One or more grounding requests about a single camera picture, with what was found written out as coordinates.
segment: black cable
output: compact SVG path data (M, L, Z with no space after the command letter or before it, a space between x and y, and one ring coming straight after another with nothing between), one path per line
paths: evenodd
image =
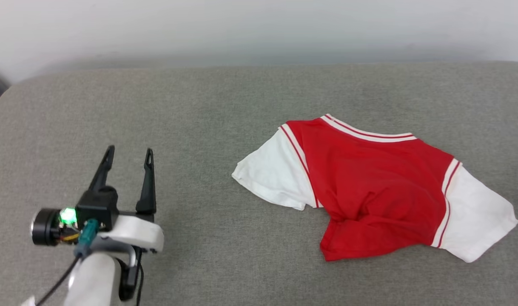
M57 290L57 288L61 285L61 283L63 283L63 281L68 277L70 272L72 272L72 269L74 269L74 266L78 263L80 258L81 258L81 256L76 256L76 258L74 259L74 261L72 262L70 267L68 267L68 269L63 274L63 276L60 277L59 281L57 281L57 283L55 283L55 286L51 287L51 290L49 290L47 292L47 294L45 294L45 296L43 296L43 298L36 304L36 306L40 306L40 305L44 304L47 301L47 299L50 298L50 296L53 294L53 292L55 292Z
M144 269L142 263L138 266L140 269L140 286L138 286L138 294L136 294L136 306L140 306L140 298L142 297L142 287L144 286Z

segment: green light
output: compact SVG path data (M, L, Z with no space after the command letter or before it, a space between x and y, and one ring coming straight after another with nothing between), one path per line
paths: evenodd
M74 224L77 222L76 210L73 208L65 208L60 211L60 220L64 224Z

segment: robotic arm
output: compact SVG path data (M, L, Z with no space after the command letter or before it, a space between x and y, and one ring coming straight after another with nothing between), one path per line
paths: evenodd
M23 305L42 305L68 275L65 306L123 305L133 298L140 271L139 304L144 279L142 255L161 252L164 245L162 229L154 223L157 211L154 156L152 149L148 149L136 211L124 212L117 209L117 191L106 185L114 153L115 147L109 146L89 188L74 208L41 209L34 218L30 227L34 244L74 244L76 259L37 304L31 298ZM127 254L128 261L111 256L114 252Z

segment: t-shirt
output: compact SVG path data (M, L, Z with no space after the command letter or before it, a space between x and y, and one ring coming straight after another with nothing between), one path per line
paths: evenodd
M232 176L270 203L325 208L327 261L426 244L471 263L518 223L512 205L449 153L329 114L283 124Z

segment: gray fabric surface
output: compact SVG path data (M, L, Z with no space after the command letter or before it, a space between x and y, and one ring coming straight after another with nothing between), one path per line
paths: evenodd
M29 223L40 207L75 205L110 144L122 210L155 154L165 250L144 257L145 306L518 305L518 226L475 263L430 246L326 263L325 211L278 207L232 180L280 124L325 113L452 153L518 218L515 62L43 76L0 100L0 305L43 295L72 261L71 248L34 246Z

